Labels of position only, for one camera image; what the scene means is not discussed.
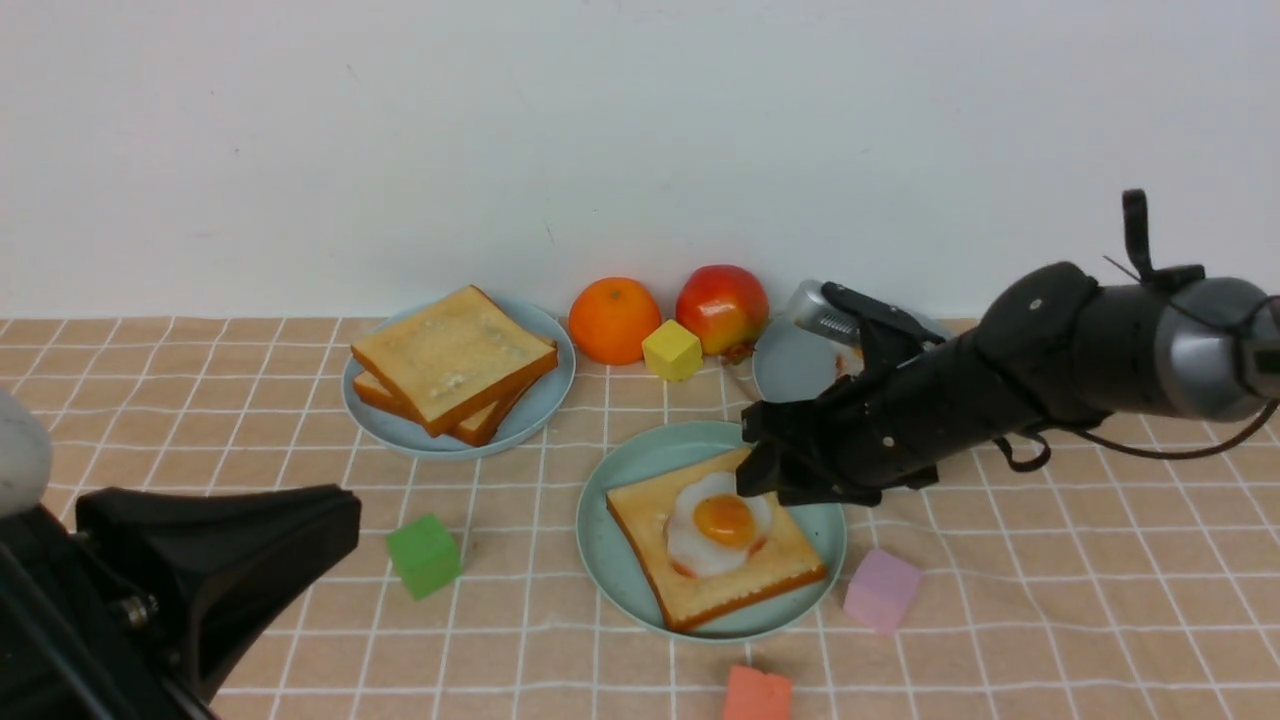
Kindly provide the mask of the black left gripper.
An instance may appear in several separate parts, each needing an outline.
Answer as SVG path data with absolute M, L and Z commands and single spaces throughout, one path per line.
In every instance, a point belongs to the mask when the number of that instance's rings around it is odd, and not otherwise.
M 108 488 L 76 529 L 108 607 L 160 667 L 210 701 L 259 637 L 358 544 L 338 486 L 195 497 Z

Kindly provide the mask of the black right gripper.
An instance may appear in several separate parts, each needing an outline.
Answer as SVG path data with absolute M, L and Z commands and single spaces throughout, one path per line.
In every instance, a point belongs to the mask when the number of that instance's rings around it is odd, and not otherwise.
M 1011 430 L 1010 384 L 956 338 L 814 398 L 760 400 L 742 413 L 750 452 L 740 492 L 786 506 L 876 506 L 884 491 L 937 482 L 937 465 Z

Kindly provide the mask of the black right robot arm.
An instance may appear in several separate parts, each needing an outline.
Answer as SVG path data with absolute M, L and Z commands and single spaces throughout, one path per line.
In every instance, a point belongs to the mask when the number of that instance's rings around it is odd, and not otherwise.
M 1128 284 L 1055 263 L 1009 286 L 970 329 L 945 337 L 902 307 L 835 282 L 805 284 L 791 318 L 859 348 L 863 368 L 814 398 L 758 401 L 741 415 L 741 496 L 783 506 L 877 506 L 923 489 L 940 464 L 991 443 L 1016 473 L 1042 469 L 1047 430 L 1133 457 L 1096 434 L 1117 414 L 1240 423 L 1230 439 L 1166 461 L 1235 448 L 1277 411 L 1277 297 L 1198 264 L 1157 268 L 1144 191 L 1123 195 Z

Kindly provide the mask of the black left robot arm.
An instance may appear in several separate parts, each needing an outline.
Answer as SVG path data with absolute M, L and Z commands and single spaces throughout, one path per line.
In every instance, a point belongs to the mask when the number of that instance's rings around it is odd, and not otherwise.
M 210 719 L 259 637 L 358 544 L 339 486 L 195 497 L 104 488 L 44 505 L 52 443 L 1 396 L 5 719 Z

